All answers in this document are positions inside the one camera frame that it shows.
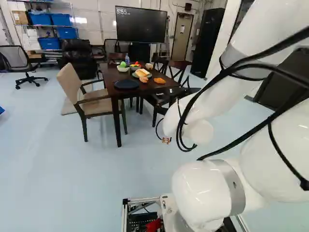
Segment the tv screen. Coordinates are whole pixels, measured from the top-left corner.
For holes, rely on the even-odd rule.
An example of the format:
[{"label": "tv screen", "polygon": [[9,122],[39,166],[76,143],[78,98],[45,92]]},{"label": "tv screen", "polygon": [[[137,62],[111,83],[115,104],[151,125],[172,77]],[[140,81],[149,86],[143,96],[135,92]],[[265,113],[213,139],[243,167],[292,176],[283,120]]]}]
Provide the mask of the tv screen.
[{"label": "tv screen", "polygon": [[116,6],[117,39],[140,43],[164,43],[166,11]]}]

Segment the water bottle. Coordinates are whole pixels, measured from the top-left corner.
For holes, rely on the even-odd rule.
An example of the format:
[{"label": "water bottle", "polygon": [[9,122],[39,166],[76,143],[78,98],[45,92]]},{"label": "water bottle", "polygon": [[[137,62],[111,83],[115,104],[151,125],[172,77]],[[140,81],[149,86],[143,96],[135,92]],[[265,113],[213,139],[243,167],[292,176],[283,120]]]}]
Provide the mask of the water bottle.
[{"label": "water bottle", "polygon": [[128,53],[126,54],[126,65],[130,65],[130,58],[129,58],[129,55]]}]

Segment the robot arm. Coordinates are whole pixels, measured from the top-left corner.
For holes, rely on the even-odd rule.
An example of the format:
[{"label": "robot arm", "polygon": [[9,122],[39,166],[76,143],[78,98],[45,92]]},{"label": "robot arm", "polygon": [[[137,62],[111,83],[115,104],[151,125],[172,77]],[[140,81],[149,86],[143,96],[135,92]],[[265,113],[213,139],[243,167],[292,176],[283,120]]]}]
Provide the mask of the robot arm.
[{"label": "robot arm", "polygon": [[[223,65],[228,67],[241,58],[266,50],[305,28],[308,25],[308,9],[308,3],[302,0],[256,0],[221,56]],[[256,62],[278,65],[301,44],[309,44],[309,41],[301,41]],[[213,69],[212,76],[217,75],[218,69],[220,68]],[[252,68],[239,71],[237,74],[250,78],[265,78],[269,73],[270,71]],[[197,99],[186,117],[185,122],[188,125],[184,128],[184,136],[197,144],[208,143],[213,129],[207,122],[207,118],[227,112],[258,85],[259,82],[244,81],[229,76],[209,88]],[[174,134],[180,118],[179,109],[182,113],[194,95],[180,99],[169,108],[163,120],[163,131],[166,136]]]},{"label": "robot arm", "polygon": [[[308,12],[309,3],[304,0],[256,0],[221,56],[223,66],[229,67],[264,51],[307,27]],[[309,44],[309,40],[304,39],[256,63],[278,65],[304,44]],[[263,78],[269,71],[251,68],[236,74]],[[228,76],[207,89],[191,107],[183,135],[194,143],[208,143],[213,127],[207,119],[228,111],[257,85],[258,82]],[[163,121],[165,135],[175,133],[180,114],[194,97],[195,94],[187,96],[169,108]],[[308,180],[309,100],[275,119],[272,132],[288,162]],[[309,191],[300,187],[299,178],[278,155],[267,127],[250,138],[239,159],[195,161],[181,167],[173,176],[172,191],[180,215],[195,232],[214,231],[223,218],[264,207],[270,200],[309,200]]]}]

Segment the blue object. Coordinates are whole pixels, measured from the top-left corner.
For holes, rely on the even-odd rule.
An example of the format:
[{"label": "blue object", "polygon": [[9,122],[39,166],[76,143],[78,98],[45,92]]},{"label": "blue object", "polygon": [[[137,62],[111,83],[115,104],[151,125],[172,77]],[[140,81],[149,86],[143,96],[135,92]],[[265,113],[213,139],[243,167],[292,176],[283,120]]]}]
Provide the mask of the blue object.
[{"label": "blue object", "polygon": [[43,50],[60,50],[60,42],[57,38],[38,38]]},{"label": "blue object", "polygon": [[57,26],[72,26],[69,14],[51,14],[54,25]]},{"label": "blue object", "polygon": [[29,13],[33,25],[52,25],[50,15],[47,13],[33,14]]},{"label": "blue object", "polygon": [[0,106],[0,114],[2,114],[5,110]]},{"label": "blue object", "polygon": [[75,28],[57,28],[57,32],[61,39],[77,39]]},{"label": "blue object", "polygon": [[130,58],[129,58],[128,53],[126,54],[125,62],[126,62],[127,65],[130,65]]}]

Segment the wooden table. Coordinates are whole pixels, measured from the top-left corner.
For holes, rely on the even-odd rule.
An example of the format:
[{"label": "wooden table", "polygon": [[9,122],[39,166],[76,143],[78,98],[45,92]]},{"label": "wooden table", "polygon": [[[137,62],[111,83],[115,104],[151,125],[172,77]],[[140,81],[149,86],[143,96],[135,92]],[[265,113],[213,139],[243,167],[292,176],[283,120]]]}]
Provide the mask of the wooden table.
[{"label": "wooden table", "polygon": [[[166,89],[179,86],[179,84],[173,79],[167,77],[166,75],[158,72],[157,70],[148,70],[153,76],[148,80],[147,83],[142,83],[138,79],[132,77],[129,72],[119,72],[117,70],[117,65],[115,64],[100,64],[100,68],[104,77],[104,85],[107,88],[108,94],[112,100],[112,111],[115,122],[115,131],[118,147],[121,147],[121,133],[120,133],[120,119],[119,119],[119,105],[118,100],[138,97],[141,95],[149,95],[154,93],[165,92]],[[154,82],[154,78],[161,77],[166,81],[165,84],[157,84]],[[139,84],[140,87],[135,90],[119,90],[114,87],[114,82],[123,79],[134,79]]]}]

